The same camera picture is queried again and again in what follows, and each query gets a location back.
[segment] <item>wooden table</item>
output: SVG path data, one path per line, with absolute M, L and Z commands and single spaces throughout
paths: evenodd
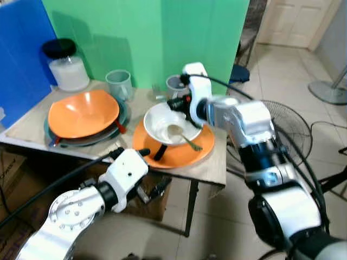
M 91 81 L 87 89 L 83 90 L 83 92 L 92 89 L 104 89 L 108 92 L 108 85 L 100 81 Z M 136 89 L 134 100 L 127 103 L 128 110 L 130 111 L 130 121 L 127 125 L 126 134 L 87 147 L 49 147 L 48 144 L 51 140 L 45 135 L 43 124 L 50 106 L 55 101 L 75 94 L 76 93 L 66 93 L 60 90 L 53 90 L 43 100 L 41 100 L 40 103 L 25 113 L 10 128 L 2 132 L 0 134 L 0 142 L 12 146 L 21 146 L 93 160 L 116 149 L 119 145 L 125 148 L 132 147 L 132 136 L 136 125 L 143 119 L 145 112 L 158 102 L 153 98 L 151 89 Z M 183 232 L 185 236 L 189 236 L 195 199 L 198 191 L 198 183 L 203 182 L 212 184 L 214 187 L 213 193 L 224 188 L 226 184 L 227 134 L 226 132 L 216 128 L 213 128 L 213 133 L 215 135 L 214 149 L 203 160 L 188 167 L 169 170 L 151 169 L 151 172 L 155 174 L 165 174 L 176 178 L 190 180 L 187 223 Z

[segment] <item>white door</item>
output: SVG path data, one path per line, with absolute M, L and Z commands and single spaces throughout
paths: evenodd
M 271 0 L 258 42 L 307 48 L 332 0 Z

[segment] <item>orange bowl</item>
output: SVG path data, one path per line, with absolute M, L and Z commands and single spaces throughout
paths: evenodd
M 118 116 L 117 101 L 104 90 L 70 96 L 50 107 L 49 128 L 61 138 L 80 138 L 99 133 Z

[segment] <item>white jar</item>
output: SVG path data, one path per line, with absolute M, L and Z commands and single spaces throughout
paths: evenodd
M 83 60 L 76 54 L 74 41 L 67 38 L 54 39 L 42 45 L 42 51 L 60 89 L 75 92 L 88 86 L 89 77 Z
M 72 56 L 53 60 L 49 63 L 49 68 L 58 87 L 64 91 L 82 90 L 89 84 L 89 77 L 80 57 Z

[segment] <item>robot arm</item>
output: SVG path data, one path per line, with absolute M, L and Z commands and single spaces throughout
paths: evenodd
M 209 79 L 189 77 L 194 74 L 207 76 L 201 63 L 187 64 L 181 80 L 191 95 L 168 105 L 196 125 L 227 131 L 246 169 L 246 185 L 255 194 L 248 207 L 258 236 L 295 259 L 345 259 L 347 242 L 323 231 L 318 206 L 286 160 L 266 106 L 212 96 Z
M 132 193 L 148 203 L 153 193 L 159 195 L 165 190 L 170 181 L 165 180 L 160 190 L 154 189 L 148 196 L 140 186 L 148 172 L 142 155 L 133 149 L 119 150 L 120 155 L 98 183 L 90 181 L 86 187 L 67 191 L 53 201 L 45 223 L 27 240 L 16 259 L 72 259 L 78 236 L 105 212 L 122 211 Z

